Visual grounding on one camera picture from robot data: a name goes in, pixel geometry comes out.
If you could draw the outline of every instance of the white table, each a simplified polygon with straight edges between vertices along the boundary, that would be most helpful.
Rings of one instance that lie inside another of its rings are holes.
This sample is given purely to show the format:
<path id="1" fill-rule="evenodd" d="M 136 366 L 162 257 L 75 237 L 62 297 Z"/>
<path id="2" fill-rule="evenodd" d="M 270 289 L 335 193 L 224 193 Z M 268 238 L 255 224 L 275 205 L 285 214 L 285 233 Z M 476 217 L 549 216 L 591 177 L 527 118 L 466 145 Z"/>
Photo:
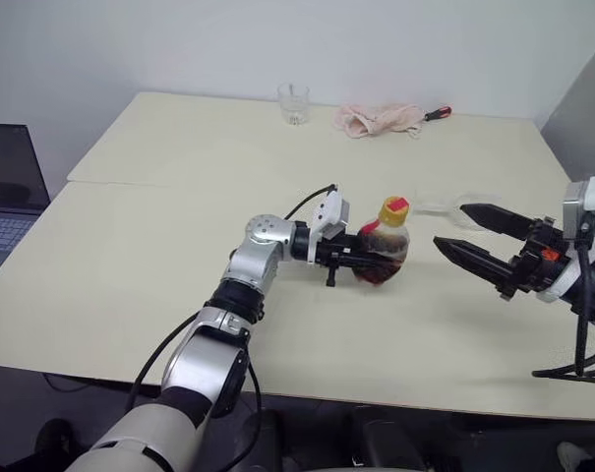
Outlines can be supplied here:
<path id="1" fill-rule="evenodd" d="M 329 108 L 293 128 L 275 107 L 139 95 L 0 269 L 0 365 L 131 380 L 210 296 L 249 217 L 283 215 L 329 182 L 352 204 L 353 230 L 392 194 L 494 193 L 526 214 L 561 212 L 567 178 L 529 122 L 454 116 L 419 140 L 352 141 L 329 125 Z M 280 268 L 251 346 L 263 390 L 595 418 L 595 385 L 530 377 L 570 360 L 568 306 L 523 294 L 506 303 L 432 238 L 465 238 L 503 258 L 518 242 L 429 216 L 411 215 L 408 227 L 408 260 L 380 288 L 347 270 L 328 288 L 322 268 Z"/>

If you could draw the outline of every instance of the yellow bottle cap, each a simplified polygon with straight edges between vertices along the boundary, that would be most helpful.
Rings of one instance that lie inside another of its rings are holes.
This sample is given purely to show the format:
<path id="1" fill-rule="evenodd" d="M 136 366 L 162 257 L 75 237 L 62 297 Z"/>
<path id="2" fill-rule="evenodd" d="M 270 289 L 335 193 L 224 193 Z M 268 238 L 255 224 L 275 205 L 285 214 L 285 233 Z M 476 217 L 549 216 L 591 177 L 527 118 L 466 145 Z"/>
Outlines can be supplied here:
<path id="1" fill-rule="evenodd" d="M 387 226 L 401 226 L 406 221 L 410 205 L 402 197 L 389 197 L 383 203 L 378 219 Z"/>

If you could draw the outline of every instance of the plastic bottle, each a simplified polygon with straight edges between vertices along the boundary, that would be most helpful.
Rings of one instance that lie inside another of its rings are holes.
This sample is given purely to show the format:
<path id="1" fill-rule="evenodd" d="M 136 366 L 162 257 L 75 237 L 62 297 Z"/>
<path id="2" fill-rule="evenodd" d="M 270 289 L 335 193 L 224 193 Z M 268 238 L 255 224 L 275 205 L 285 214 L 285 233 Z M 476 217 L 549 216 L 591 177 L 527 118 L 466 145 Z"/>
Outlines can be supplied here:
<path id="1" fill-rule="evenodd" d="M 402 197 L 389 197 L 383 203 L 378 218 L 369 221 L 358 232 L 360 249 L 378 253 L 396 260 L 399 264 L 385 267 L 353 268 L 359 279 L 380 285 L 392 278 L 406 260 L 410 236 L 404 226 L 410 210 Z"/>

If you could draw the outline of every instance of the black cable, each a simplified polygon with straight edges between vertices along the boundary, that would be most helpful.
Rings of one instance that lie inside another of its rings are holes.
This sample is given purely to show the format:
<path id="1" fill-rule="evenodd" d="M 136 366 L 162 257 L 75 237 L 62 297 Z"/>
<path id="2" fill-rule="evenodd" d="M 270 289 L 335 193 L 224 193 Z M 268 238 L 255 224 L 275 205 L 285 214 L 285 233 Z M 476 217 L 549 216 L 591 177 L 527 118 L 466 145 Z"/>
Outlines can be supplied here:
<path id="1" fill-rule="evenodd" d="M 237 464 L 239 464 L 254 449 L 256 443 L 258 442 L 258 438 L 260 437 L 260 430 L 262 429 L 262 393 L 260 391 L 260 384 L 258 383 L 258 377 L 256 377 L 256 372 L 254 371 L 254 366 L 251 363 L 251 359 L 249 360 L 249 375 L 251 376 L 251 382 L 253 382 L 254 390 L 256 392 L 256 430 L 254 431 L 254 435 L 251 438 L 249 445 L 247 445 L 247 447 L 245 447 L 242 452 L 229 461 L 227 465 L 224 465 L 216 472 L 227 472 L 232 467 L 235 467 Z"/>
<path id="2" fill-rule="evenodd" d="M 590 308 L 592 306 L 592 270 L 588 258 L 587 245 L 576 245 L 576 253 L 579 259 L 579 268 L 581 269 L 581 313 L 576 327 L 574 372 L 578 377 L 583 377 L 585 347 L 587 345 Z"/>
<path id="3" fill-rule="evenodd" d="M 43 376 L 43 379 L 48 384 L 48 386 L 52 388 L 54 391 L 58 391 L 59 393 L 75 393 L 77 391 L 85 390 L 86 388 L 91 386 L 90 384 L 86 383 L 72 388 L 61 388 L 60 386 L 57 386 L 54 383 L 52 383 L 49 374 L 41 373 L 41 375 Z"/>
<path id="4" fill-rule="evenodd" d="M 588 384 L 595 384 L 595 377 L 577 377 L 577 376 L 546 376 L 546 379 L 556 379 L 558 381 L 573 381 L 573 382 L 586 382 Z"/>
<path id="5" fill-rule="evenodd" d="M 295 214 L 297 211 L 299 211 L 299 208 L 301 208 L 307 202 L 312 200 L 314 197 L 317 197 L 320 194 L 324 194 L 324 193 L 328 193 L 333 190 L 336 190 L 336 188 L 337 188 L 336 184 L 329 184 L 327 187 L 323 187 L 322 189 L 319 189 L 317 192 L 310 194 L 308 197 L 306 197 L 304 200 L 302 200 L 294 209 L 289 211 L 288 214 L 286 216 L 284 216 L 284 219 L 290 219 L 293 214 Z"/>
<path id="6" fill-rule="evenodd" d="M 579 268 L 581 269 L 581 310 L 577 323 L 574 364 L 556 369 L 534 371 L 531 374 L 533 377 L 595 384 L 595 370 L 585 372 L 586 367 L 595 364 L 595 354 L 587 359 L 585 358 L 588 336 L 587 329 L 592 307 L 592 271 L 588 258 L 587 245 L 578 244 L 575 249 L 579 260 Z"/>
<path id="7" fill-rule="evenodd" d="M 593 366 L 595 364 L 595 353 L 588 357 L 585 362 L 583 363 L 584 367 L 590 367 Z M 533 371 L 531 373 L 531 375 L 533 377 L 538 377 L 538 378 L 550 378 L 550 377 L 556 377 L 556 376 L 561 376 L 563 374 L 569 374 L 571 372 L 574 372 L 574 364 L 570 364 L 569 366 L 563 366 L 563 367 L 557 367 L 555 369 L 545 369 L 542 371 Z M 594 373 L 595 371 L 590 371 L 589 373 L 586 372 L 585 375 L 586 376 L 590 376 L 591 373 Z"/>
<path id="8" fill-rule="evenodd" d="M 152 354 L 150 354 L 149 359 L 144 364 L 144 366 L 140 370 L 140 373 L 138 374 L 135 381 L 133 382 L 133 385 L 131 386 L 131 390 L 129 391 L 129 397 L 127 398 L 127 404 L 125 405 L 125 408 L 124 408 L 125 413 L 129 413 L 135 406 L 136 399 L 138 398 L 138 394 L 140 393 L 140 387 L 142 386 L 142 382 L 143 382 L 144 378 L 147 376 L 147 374 L 149 373 L 149 370 L 152 367 L 152 365 L 154 364 L 154 362 L 159 357 L 159 354 L 161 354 L 161 352 L 166 348 L 166 346 L 168 344 L 170 344 L 170 342 L 172 342 L 172 340 L 175 337 L 177 337 L 177 334 L 179 334 L 181 331 L 183 331 L 183 329 L 186 326 L 188 326 L 191 322 L 193 322 L 195 320 L 195 318 L 197 317 L 198 314 L 199 314 L 199 312 L 194 313 L 187 320 L 185 320 L 184 322 L 179 324 L 177 327 L 175 327 L 174 330 L 170 334 L 168 334 L 164 338 L 163 341 L 161 341 L 161 343 L 152 352 Z"/>

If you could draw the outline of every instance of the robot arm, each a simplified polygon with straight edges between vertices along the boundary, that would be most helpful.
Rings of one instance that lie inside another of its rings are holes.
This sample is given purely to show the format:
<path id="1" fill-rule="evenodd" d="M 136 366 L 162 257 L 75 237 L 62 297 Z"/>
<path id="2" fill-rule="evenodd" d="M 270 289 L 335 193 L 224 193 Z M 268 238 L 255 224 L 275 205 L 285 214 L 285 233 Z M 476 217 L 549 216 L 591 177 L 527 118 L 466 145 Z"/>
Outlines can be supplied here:
<path id="1" fill-rule="evenodd" d="M 530 219 L 499 206 L 461 207 L 481 226 L 524 241 L 508 263 L 467 241 L 436 237 L 435 244 L 453 263 L 494 284 L 509 300 L 517 290 L 538 293 L 546 302 L 562 299 L 578 314 L 574 364 L 534 371 L 546 377 L 595 383 L 595 354 L 585 358 L 587 327 L 595 324 L 595 177 L 568 186 L 564 201 L 564 230 L 554 220 Z"/>
<path id="2" fill-rule="evenodd" d="M 250 362 L 249 339 L 264 316 L 278 264 L 326 266 L 330 286 L 340 266 L 390 264 L 357 249 L 356 237 L 345 234 L 348 212 L 348 203 L 332 191 L 312 229 L 269 214 L 251 219 L 218 287 L 168 362 L 160 397 L 132 409 L 68 470 L 190 470 L 208 419 L 229 413 L 238 399 Z"/>

